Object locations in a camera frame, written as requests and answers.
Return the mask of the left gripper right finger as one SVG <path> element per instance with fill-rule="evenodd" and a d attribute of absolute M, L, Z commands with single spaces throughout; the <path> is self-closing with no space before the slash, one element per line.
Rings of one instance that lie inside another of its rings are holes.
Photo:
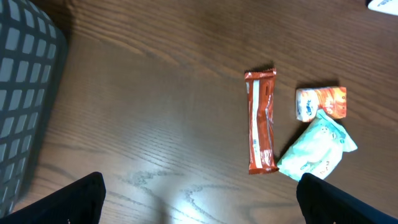
<path fill-rule="evenodd" d="M 397 219 L 322 179 L 305 173 L 296 197 L 306 223 L 397 224 Z"/>

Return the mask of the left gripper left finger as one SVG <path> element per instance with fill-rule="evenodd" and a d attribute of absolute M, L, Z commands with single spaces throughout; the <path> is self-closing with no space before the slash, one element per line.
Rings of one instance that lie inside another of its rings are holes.
<path fill-rule="evenodd" d="M 1 218 L 3 224 L 98 224 L 106 196 L 103 175 L 93 172 Z"/>

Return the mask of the teal snack packet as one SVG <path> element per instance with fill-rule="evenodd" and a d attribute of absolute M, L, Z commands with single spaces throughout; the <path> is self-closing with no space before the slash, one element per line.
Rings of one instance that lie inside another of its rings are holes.
<path fill-rule="evenodd" d="M 339 164 L 343 153 L 357 148 L 342 125 L 323 110 L 318 110 L 308 128 L 288 148 L 277 166 L 281 173 L 296 181 L 305 173 L 323 180 Z"/>

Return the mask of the orange small snack packet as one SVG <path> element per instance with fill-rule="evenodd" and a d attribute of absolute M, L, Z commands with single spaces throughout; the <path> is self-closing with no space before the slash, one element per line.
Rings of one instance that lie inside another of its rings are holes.
<path fill-rule="evenodd" d="M 318 110 L 323 110 L 333 119 L 345 118 L 347 92 L 342 86 L 300 88 L 295 92 L 295 112 L 299 121 L 311 122 Z"/>

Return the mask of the orange brown snack bar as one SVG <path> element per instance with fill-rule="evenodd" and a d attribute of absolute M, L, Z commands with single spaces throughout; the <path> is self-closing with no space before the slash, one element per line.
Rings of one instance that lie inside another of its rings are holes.
<path fill-rule="evenodd" d="M 274 160 L 274 87 L 277 71 L 246 72 L 248 97 L 249 174 L 278 171 Z"/>

